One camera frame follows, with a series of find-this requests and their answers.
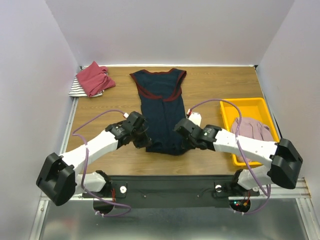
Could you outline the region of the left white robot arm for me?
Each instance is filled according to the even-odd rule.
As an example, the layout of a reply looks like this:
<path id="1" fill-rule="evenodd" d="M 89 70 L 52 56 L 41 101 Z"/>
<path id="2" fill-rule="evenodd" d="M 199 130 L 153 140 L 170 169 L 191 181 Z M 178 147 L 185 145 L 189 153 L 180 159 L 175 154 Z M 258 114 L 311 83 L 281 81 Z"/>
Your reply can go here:
<path id="1" fill-rule="evenodd" d="M 36 185 L 56 206 L 85 192 L 95 192 L 100 197 L 108 196 L 111 184 L 107 176 L 102 172 L 86 174 L 88 165 L 129 143 L 133 143 L 137 149 L 151 144 L 147 136 L 146 118 L 136 111 L 122 115 L 122 121 L 108 125 L 90 141 L 84 140 L 81 146 L 69 152 L 53 152 L 45 158 Z"/>

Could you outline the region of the red folded tank top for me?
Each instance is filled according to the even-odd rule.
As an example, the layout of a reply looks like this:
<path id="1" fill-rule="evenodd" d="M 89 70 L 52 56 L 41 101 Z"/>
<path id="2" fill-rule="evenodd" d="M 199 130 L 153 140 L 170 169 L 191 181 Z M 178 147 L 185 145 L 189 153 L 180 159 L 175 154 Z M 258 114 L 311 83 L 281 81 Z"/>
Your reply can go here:
<path id="1" fill-rule="evenodd" d="M 76 78 L 89 98 L 116 86 L 115 81 L 108 75 L 108 68 L 99 66 L 95 61 L 77 73 Z"/>

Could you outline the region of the yellow plastic bin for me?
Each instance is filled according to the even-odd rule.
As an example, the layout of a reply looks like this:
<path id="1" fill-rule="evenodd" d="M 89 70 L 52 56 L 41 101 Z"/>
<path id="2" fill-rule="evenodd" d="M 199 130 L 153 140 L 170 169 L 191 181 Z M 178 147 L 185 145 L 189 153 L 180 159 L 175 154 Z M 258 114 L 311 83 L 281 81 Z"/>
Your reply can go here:
<path id="1" fill-rule="evenodd" d="M 230 98 L 229 102 L 239 108 L 242 117 L 249 117 L 262 122 L 270 127 L 271 135 L 274 139 L 273 142 L 279 142 L 277 131 L 273 124 L 270 112 L 263 98 Z M 236 132 L 239 123 L 239 113 L 235 107 L 226 102 L 220 102 L 220 111 L 224 128 L 232 133 Z"/>

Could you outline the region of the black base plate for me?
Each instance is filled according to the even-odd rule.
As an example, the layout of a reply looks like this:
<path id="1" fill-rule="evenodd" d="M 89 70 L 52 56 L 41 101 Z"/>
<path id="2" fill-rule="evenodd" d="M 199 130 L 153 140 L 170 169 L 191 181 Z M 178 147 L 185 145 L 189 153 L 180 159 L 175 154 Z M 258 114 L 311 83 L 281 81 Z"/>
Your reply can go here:
<path id="1" fill-rule="evenodd" d="M 232 175 L 111 175 L 96 195 L 132 208 L 228 208 L 230 199 L 259 193 L 236 186 Z"/>

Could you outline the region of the mauve tank top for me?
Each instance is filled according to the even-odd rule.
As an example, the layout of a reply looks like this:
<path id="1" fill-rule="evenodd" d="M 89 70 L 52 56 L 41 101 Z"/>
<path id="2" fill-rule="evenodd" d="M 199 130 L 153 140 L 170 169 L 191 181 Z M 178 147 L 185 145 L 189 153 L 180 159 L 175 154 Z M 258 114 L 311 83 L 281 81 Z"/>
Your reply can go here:
<path id="1" fill-rule="evenodd" d="M 251 117 L 241 118 L 239 135 L 260 141 L 274 141 L 270 127 Z"/>

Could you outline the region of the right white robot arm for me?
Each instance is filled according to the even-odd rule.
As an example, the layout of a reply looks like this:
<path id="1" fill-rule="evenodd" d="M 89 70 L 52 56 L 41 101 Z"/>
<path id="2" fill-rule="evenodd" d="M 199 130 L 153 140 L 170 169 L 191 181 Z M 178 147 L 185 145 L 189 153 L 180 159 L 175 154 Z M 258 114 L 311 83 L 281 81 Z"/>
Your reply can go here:
<path id="1" fill-rule="evenodd" d="M 288 139 L 281 138 L 279 142 L 274 142 L 236 136 L 215 125 L 208 124 L 201 128 L 188 118 L 180 120 L 174 131 L 193 149 L 243 154 L 261 164 L 236 171 L 230 182 L 231 192 L 235 195 L 271 184 L 289 190 L 296 188 L 303 159 Z"/>

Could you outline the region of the navy tank top maroon trim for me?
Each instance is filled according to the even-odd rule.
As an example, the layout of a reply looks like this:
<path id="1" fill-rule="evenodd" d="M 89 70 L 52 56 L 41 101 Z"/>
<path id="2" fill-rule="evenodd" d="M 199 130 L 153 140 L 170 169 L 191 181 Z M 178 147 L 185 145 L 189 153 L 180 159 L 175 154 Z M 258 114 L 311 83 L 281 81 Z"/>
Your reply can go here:
<path id="1" fill-rule="evenodd" d="M 147 135 L 151 145 L 149 153 L 179 156 L 189 148 L 186 141 L 174 131 L 176 124 L 186 117 L 182 98 L 185 70 L 172 68 L 165 72 L 149 72 L 145 69 L 131 73 L 138 95 L 140 109 L 147 121 Z"/>

